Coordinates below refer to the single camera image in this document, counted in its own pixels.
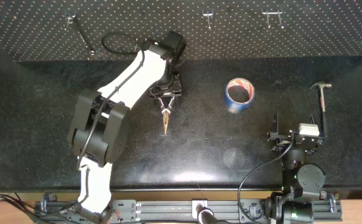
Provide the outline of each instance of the wooden floor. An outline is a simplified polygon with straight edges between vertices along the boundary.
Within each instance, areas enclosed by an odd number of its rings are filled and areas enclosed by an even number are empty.
[[[362,200],[342,200],[343,224],[362,224]],[[31,224],[28,216],[6,202],[0,202],[0,223]],[[318,222],[321,224],[335,224],[335,222]]]

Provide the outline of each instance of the black tabletop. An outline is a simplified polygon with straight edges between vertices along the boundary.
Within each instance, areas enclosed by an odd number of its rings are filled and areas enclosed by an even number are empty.
[[[66,136],[78,95],[98,89],[130,62],[29,62],[0,66],[0,190],[76,190],[80,173]],[[230,189],[253,167],[278,154],[266,134],[275,111],[286,133],[319,121],[318,91],[325,90],[329,137],[308,160],[326,173],[328,187],[362,187],[362,57],[187,60],[163,135],[157,100],[146,95],[131,110],[131,131],[114,164],[112,189]],[[241,114],[224,104],[225,85],[248,79],[256,89]],[[281,165],[247,181],[250,189],[281,186]]]

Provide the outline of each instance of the pegboard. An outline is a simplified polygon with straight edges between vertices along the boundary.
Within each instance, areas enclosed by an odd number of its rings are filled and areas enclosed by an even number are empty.
[[[213,10],[208,27],[203,10]],[[277,15],[262,11],[282,11]],[[91,56],[66,13],[76,14],[96,50]],[[162,40],[185,37],[187,59],[362,55],[362,0],[23,0],[0,1],[0,46],[14,60],[129,60],[101,46],[107,32]],[[126,38],[108,46],[127,51]]]

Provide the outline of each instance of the blue tape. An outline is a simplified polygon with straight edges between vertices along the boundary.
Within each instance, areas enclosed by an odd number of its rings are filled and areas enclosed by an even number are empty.
[[[235,100],[233,100],[230,97],[230,94],[228,93],[228,90],[232,87],[232,86],[241,86],[243,87],[248,93],[249,93],[249,100],[243,103],[239,103]],[[228,84],[226,84],[225,87],[225,104],[228,107],[228,110],[232,113],[239,113],[240,111],[246,109],[248,106],[250,106],[251,102],[253,102],[254,96],[255,96],[255,91],[254,91],[254,87],[251,84],[251,82],[249,82],[247,79],[245,78],[234,78],[232,79]]]

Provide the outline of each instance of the hammer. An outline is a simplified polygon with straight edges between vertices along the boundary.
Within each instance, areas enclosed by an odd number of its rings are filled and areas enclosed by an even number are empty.
[[[332,87],[332,84],[325,83],[325,82],[317,82],[317,83],[313,84],[311,86],[311,88],[314,86],[318,86],[318,89],[320,91],[320,107],[322,109],[322,131],[323,131],[325,137],[327,137],[328,126],[327,126],[327,120],[326,120],[326,115],[325,115],[326,110],[325,110],[325,98],[323,97],[323,88],[330,88],[330,87]]]

